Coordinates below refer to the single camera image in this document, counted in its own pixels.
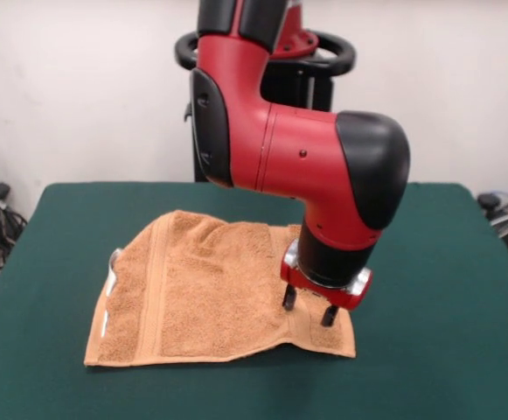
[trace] table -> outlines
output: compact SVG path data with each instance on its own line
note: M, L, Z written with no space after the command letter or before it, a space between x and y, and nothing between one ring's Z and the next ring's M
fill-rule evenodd
M208 184L49 186L0 276L0 419L508 418L508 251L459 185L408 187L352 314L355 360L280 346L85 368L110 253L174 209L275 225L303 214Z

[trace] black handle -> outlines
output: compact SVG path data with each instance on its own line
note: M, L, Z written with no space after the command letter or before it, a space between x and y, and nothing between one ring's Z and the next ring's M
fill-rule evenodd
M354 66L357 54L352 44L340 37L324 32L314 31L319 38L318 47L336 54L335 57L323 58L310 56L302 59L272 59L269 61L267 74L292 73L302 71L306 76L335 77L350 72ZM197 65L198 36L190 32L181 37L175 45L176 62L187 70Z

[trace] orange towel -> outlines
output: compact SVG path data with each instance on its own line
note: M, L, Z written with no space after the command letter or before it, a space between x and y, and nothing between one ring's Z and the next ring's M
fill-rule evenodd
M282 308L281 259L299 230L182 211L153 221L113 263L85 365L231 361L281 343L354 357L347 311L323 328L328 304L304 290Z

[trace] small hole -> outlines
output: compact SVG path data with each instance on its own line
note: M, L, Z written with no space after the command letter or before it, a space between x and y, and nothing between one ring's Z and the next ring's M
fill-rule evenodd
M208 94L201 94L198 96L198 105L206 108L207 105L209 105L209 95Z

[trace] green table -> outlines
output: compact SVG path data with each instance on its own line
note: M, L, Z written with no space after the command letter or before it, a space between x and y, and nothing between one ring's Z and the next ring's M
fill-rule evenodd
M355 360L280 346L227 364L84 368L110 253L177 208L303 214L213 185L47 188L0 276L0 419L508 418L508 251L458 185L408 187L352 314Z

